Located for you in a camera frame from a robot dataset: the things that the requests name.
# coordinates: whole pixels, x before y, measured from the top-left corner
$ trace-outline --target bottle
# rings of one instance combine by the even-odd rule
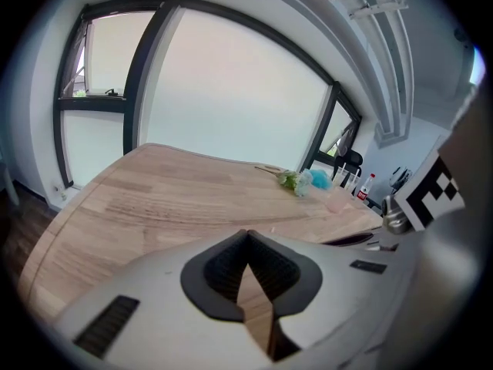
[[[363,201],[367,198],[368,192],[370,192],[371,186],[373,185],[373,179],[375,178],[375,174],[370,174],[368,179],[364,181],[364,184],[361,186],[360,191],[357,193],[357,198]]]

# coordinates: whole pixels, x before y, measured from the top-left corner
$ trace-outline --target black chair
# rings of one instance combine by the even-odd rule
[[[344,155],[337,156],[334,162],[334,171],[332,173],[332,180],[336,176],[337,168],[344,166],[346,163],[345,170],[349,171],[352,174],[356,174],[358,177],[361,177],[361,165],[363,164],[363,157],[353,150],[348,150]],[[342,183],[340,183],[341,187],[346,186],[346,182],[349,180],[349,174],[344,178]]]

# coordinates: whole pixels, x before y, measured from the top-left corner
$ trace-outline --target window handle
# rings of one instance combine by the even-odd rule
[[[114,89],[108,89],[106,92],[105,92],[105,95],[108,95],[108,96],[118,96],[118,93],[115,92]]]

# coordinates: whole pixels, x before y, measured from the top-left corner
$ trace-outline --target window frame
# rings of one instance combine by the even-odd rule
[[[330,95],[323,107],[322,119],[314,135],[307,156],[302,163],[301,170],[311,166],[314,160],[326,159],[319,155],[318,147],[320,147],[322,139],[324,138],[336,101],[339,101],[350,115],[351,119],[354,119],[356,122],[353,135],[350,139],[347,139],[350,146],[352,146],[357,129],[359,128],[361,116],[346,97],[340,83],[334,81],[330,74],[307,52],[277,30],[242,12],[203,0],[112,0],[95,5],[84,6],[69,34],[59,65],[53,103],[53,131],[57,161],[65,187],[71,187],[73,185],[73,180],[66,161],[64,132],[62,127],[63,112],[66,110],[80,110],[124,114],[122,138],[123,154],[125,155],[134,150],[138,146],[140,111],[142,109],[150,66],[159,45],[159,41],[178,8],[188,8],[216,15],[260,33],[296,56],[301,62],[312,69],[328,86],[332,86]],[[154,11],[155,13],[144,30],[136,51],[134,52],[123,95],[62,97],[64,87],[69,84],[69,81],[75,75],[80,54],[82,53],[82,48],[84,46],[86,47],[85,58],[87,59],[89,56],[90,51],[87,49],[87,34],[91,21],[109,15],[148,11]],[[70,95],[73,95],[73,84],[68,87],[65,93],[68,91],[70,91]]]

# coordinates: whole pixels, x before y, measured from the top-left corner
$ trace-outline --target small cup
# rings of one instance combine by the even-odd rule
[[[334,187],[339,187],[344,181],[344,178],[346,178],[346,175],[348,174],[350,174],[349,171],[343,170],[341,167],[338,167],[336,175],[334,176],[334,179],[332,181],[332,185]]]
[[[331,213],[338,214],[349,201],[350,197],[343,188],[334,187],[324,199],[324,204]]]
[[[353,193],[354,188],[359,184],[360,177],[356,174],[350,173],[349,178],[347,179],[346,186],[344,187],[349,193]]]

